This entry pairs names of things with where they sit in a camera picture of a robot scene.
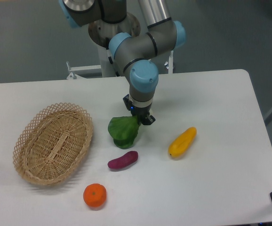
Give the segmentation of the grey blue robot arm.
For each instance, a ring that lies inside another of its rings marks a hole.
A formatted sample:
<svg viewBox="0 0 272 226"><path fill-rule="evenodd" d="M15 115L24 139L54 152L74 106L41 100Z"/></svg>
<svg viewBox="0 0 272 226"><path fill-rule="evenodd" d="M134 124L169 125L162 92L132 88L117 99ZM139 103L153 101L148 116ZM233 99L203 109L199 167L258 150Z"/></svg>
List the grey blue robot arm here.
<svg viewBox="0 0 272 226"><path fill-rule="evenodd" d="M151 125L153 96L159 71L152 62L185 43L183 25L173 21L164 0L141 0L139 5L147 24L140 34L138 21L127 12L124 0L61 0L59 5L72 27L88 26L92 40L106 49L109 63L118 76L129 83L123 101L138 122Z"/></svg>

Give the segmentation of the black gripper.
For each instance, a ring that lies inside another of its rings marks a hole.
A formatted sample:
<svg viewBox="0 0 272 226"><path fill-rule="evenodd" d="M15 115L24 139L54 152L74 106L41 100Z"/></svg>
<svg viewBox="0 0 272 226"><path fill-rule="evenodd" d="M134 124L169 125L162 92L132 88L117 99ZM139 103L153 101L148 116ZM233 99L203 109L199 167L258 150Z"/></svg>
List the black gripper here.
<svg viewBox="0 0 272 226"><path fill-rule="evenodd" d="M129 94L123 97L123 102L128 111L131 111L132 115L139 116L139 121L142 125L152 125L156 119L150 115L150 109L152 106L152 100L146 102L139 102L136 100L130 100Z"/></svg>

